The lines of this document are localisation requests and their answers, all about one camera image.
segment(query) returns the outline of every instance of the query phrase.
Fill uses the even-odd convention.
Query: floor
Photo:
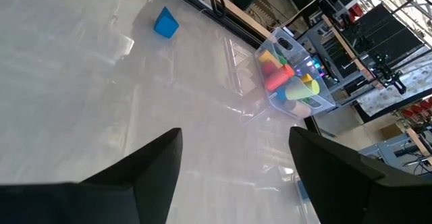
[[[153,31],[164,6],[170,40]],[[0,14],[0,183],[81,181],[181,127],[167,223],[303,223],[288,137],[304,122],[269,108],[242,40],[182,0],[0,0]]]
[[[355,109],[347,106],[329,114],[321,113],[315,120],[323,136],[351,149],[361,150],[387,140],[380,129],[395,123],[398,118],[387,114],[362,123],[359,117],[356,117]]]

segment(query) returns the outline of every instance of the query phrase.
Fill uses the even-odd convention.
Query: white table
[[[167,40],[153,23],[167,6]],[[0,182],[81,181],[181,127],[168,223],[301,223],[253,49],[182,0],[0,0]]]

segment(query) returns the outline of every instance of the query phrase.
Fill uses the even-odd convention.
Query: green block
[[[277,55],[277,57],[279,58],[279,62],[280,62],[282,65],[286,65],[286,64],[288,64],[288,61],[287,61],[285,58],[283,58],[282,56]]]

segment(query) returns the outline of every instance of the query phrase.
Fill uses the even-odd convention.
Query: metal frame
[[[429,0],[425,0],[428,4],[432,5],[432,3]],[[407,0],[404,4],[402,4],[401,6],[397,7],[397,9],[395,10],[391,10],[389,7],[386,7],[388,10],[390,10],[391,15],[396,16],[396,12],[401,11],[403,7],[406,7],[407,5],[410,5],[412,2],[414,2],[414,0]],[[402,21],[403,24],[405,24],[406,28],[409,29],[409,27],[407,26],[407,24],[405,22]],[[334,62],[330,59],[329,53],[327,52],[327,50],[325,49],[325,47],[321,44],[320,41],[320,37],[317,34],[317,30],[320,29],[320,27],[322,27],[323,25],[323,21],[318,22],[317,24],[315,24],[312,28],[310,28],[309,30],[307,30],[305,33],[303,33],[298,39],[297,41],[300,43],[305,42],[306,40],[308,40],[311,45],[315,48],[315,51],[318,52],[318,54],[320,54],[320,56],[324,59],[323,63],[327,66],[327,68],[329,68],[335,75],[336,78],[339,80],[339,82],[333,86],[331,86],[329,88],[330,93],[335,92],[336,90],[339,89],[343,89],[346,85],[348,85],[349,83],[357,80],[358,78],[361,78],[362,76],[365,78],[365,80],[363,80],[361,83],[367,82],[366,85],[364,85],[361,89],[357,90],[356,92],[352,93],[348,98],[345,99],[340,99],[337,100],[335,102],[335,107],[331,108],[329,110],[327,110],[327,112],[332,112],[336,109],[339,109],[340,107],[344,107],[346,105],[350,105],[351,103],[353,103],[355,100],[357,100],[358,97],[363,96],[367,93],[369,93],[370,91],[374,90],[375,87],[371,84],[371,82],[368,81],[368,79],[366,78],[366,76],[360,72],[354,72],[352,74],[350,74],[349,76],[346,76],[345,78],[342,77],[341,73],[339,72],[339,70],[337,69],[337,67],[335,66]],[[431,45],[429,43],[427,43],[424,39],[420,38],[424,45],[429,46],[429,48],[431,48]],[[357,59],[359,60],[363,60],[363,57],[365,56],[365,53],[360,54]],[[410,60],[407,61],[406,63],[404,63],[404,65],[413,62],[414,60]]]
[[[385,7],[385,8],[387,8],[388,10],[392,10],[387,4],[385,4],[382,0],[379,0],[379,1],[381,1],[381,4]],[[398,5],[396,5],[392,0],[389,0],[390,1],[390,3],[392,3],[394,6],[398,6]],[[414,24],[416,24],[419,28],[421,28],[424,32],[426,32],[430,37],[432,37],[432,34],[426,29],[426,28],[423,28],[416,20],[414,20],[413,18],[411,18],[404,10],[400,10],[405,16],[407,16]],[[396,12],[397,11],[395,11],[395,12],[392,12],[392,15],[393,16],[395,16],[395,17],[397,17],[398,19],[399,19],[399,22],[401,22],[401,23],[403,23],[403,25],[405,25],[406,27],[407,27],[407,29],[409,29],[409,30],[411,30],[411,32],[413,32],[412,31],[412,28],[402,19],[402,18],[400,18],[400,16],[398,16],[397,14],[396,14]],[[422,38],[421,36],[417,36],[417,38],[419,38],[425,45],[428,45],[429,46],[429,48],[432,48],[432,46],[424,39],[424,38]]]
[[[395,155],[394,151],[392,150],[392,146],[405,144],[409,140],[411,140],[411,138],[408,136],[408,134],[401,134],[389,140],[384,140],[372,146],[366,147],[360,150],[359,153],[365,156],[378,154],[382,157],[385,164],[403,171],[403,163]]]

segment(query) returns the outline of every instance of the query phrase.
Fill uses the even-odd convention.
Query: wooden board
[[[425,145],[423,145],[423,143],[420,141],[417,133],[413,129],[411,128],[407,129],[406,133],[411,137],[411,140],[417,145],[418,149],[420,150],[423,156],[430,155],[429,151],[426,149]],[[432,157],[428,157],[427,160],[430,164],[432,164]]]
[[[360,62],[360,60],[354,59],[357,58],[356,54],[350,48],[350,46],[345,42],[344,38],[342,38],[342,35],[339,33],[339,31],[333,26],[333,24],[331,24],[330,19],[326,15],[323,15],[323,20],[327,24],[327,26],[329,26],[329,28],[331,29],[331,31],[333,32],[333,34],[335,35],[339,43],[343,46],[348,56],[350,56],[350,58],[354,60],[354,63],[356,64],[357,68],[366,76],[366,79],[369,81],[373,80],[375,78],[373,74]],[[377,89],[384,88],[384,86],[378,81],[374,81],[372,85]]]

